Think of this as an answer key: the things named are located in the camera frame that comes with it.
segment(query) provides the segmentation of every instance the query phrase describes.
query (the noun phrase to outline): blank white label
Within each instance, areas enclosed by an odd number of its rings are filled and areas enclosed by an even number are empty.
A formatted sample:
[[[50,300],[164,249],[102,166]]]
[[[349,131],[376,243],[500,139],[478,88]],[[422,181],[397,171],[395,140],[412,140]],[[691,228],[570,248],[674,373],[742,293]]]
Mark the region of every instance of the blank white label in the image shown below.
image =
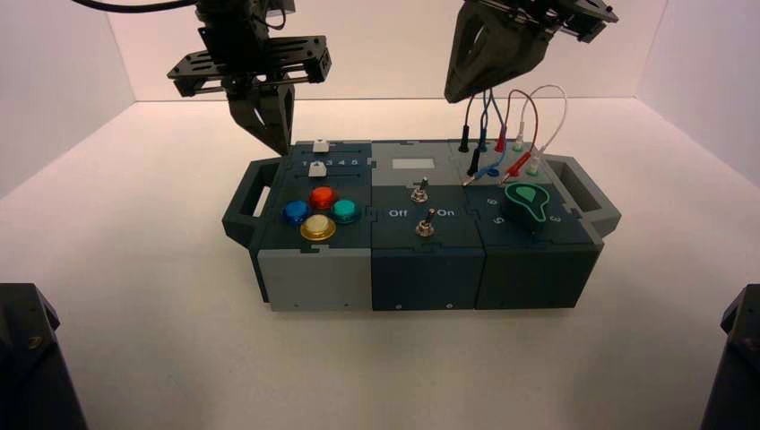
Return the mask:
[[[393,159],[393,168],[436,168],[433,159]]]

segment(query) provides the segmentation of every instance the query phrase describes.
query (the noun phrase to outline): white wall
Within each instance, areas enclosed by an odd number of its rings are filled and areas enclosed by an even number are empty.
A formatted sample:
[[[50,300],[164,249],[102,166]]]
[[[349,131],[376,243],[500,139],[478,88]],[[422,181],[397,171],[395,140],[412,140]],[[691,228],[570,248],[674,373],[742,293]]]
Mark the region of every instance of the white wall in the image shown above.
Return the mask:
[[[669,0],[639,98],[760,185],[760,2]]]
[[[556,82],[575,97],[633,97],[666,0],[609,3],[619,23],[590,45],[557,35],[547,59],[510,88]],[[441,99],[461,5],[462,0],[297,0],[286,29],[272,35],[327,36],[333,69],[325,83],[299,85],[300,99]],[[179,99],[166,73],[184,54],[203,49],[194,8],[109,18],[137,99]]]
[[[106,14],[68,0],[0,13],[0,197],[134,101]]]

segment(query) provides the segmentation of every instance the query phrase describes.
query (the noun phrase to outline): green button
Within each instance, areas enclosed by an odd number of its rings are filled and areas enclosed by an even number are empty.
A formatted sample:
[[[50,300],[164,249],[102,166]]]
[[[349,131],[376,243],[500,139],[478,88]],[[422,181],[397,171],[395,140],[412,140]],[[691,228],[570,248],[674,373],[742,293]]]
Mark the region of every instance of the green button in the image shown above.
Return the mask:
[[[530,231],[538,231],[546,222],[549,193],[535,184],[513,183],[504,190],[505,215]]]
[[[339,200],[332,206],[332,216],[336,222],[349,223],[356,220],[356,204],[351,200]]]
[[[529,186],[521,186],[514,191],[530,203],[533,203],[533,200],[536,198],[536,190]]]

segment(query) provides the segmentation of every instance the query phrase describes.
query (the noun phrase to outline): yellow button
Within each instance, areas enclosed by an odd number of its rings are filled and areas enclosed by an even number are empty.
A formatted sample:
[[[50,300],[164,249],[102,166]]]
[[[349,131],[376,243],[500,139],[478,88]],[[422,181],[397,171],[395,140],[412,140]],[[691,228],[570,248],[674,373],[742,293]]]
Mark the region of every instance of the yellow button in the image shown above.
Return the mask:
[[[301,224],[301,236],[318,242],[329,239],[335,234],[335,221],[322,214],[312,215]]]

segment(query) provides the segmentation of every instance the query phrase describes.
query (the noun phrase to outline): red button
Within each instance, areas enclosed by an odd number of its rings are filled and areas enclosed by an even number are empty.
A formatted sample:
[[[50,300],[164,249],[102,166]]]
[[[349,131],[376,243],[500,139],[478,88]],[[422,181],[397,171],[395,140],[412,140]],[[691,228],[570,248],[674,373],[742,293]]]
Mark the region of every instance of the red button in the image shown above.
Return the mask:
[[[330,209],[336,200],[338,200],[338,195],[329,186],[318,186],[309,196],[311,207],[321,211]]]

